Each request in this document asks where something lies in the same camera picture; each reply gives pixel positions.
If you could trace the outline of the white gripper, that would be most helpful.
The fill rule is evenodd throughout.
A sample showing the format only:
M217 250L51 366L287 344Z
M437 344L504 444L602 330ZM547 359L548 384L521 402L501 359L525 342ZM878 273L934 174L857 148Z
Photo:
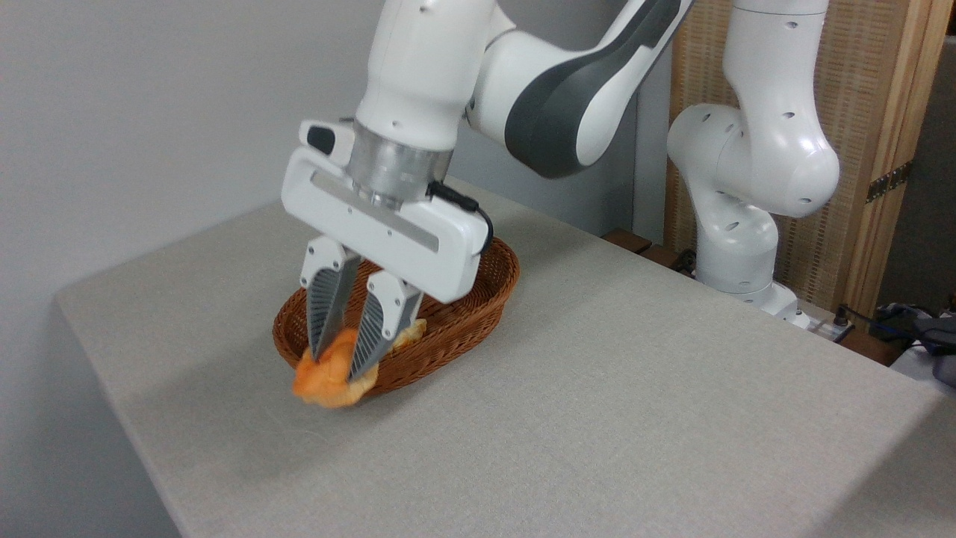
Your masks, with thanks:
M361 256L385 270L367 281L347 378L352 382L378 365L416 320L423 292L441 303L469 293L488 225L443 199L406 203L397 211L372 205L346 178L320 151L298 147L285 171L281 200L286 212L327 235L308 242L300 274L314 361L344 327Z

